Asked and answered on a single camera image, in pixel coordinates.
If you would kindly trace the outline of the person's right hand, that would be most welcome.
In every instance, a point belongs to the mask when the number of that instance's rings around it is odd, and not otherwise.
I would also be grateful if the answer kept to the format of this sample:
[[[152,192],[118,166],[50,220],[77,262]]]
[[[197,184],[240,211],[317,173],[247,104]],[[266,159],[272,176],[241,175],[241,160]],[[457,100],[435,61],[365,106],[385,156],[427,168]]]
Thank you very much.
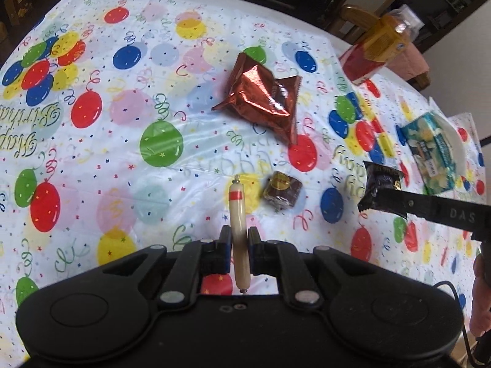
[[[474,275],[470,331],[478,338],[491,327],[491,293],[490,287],[484,281],[484,259],[481,254],[474,261]]]

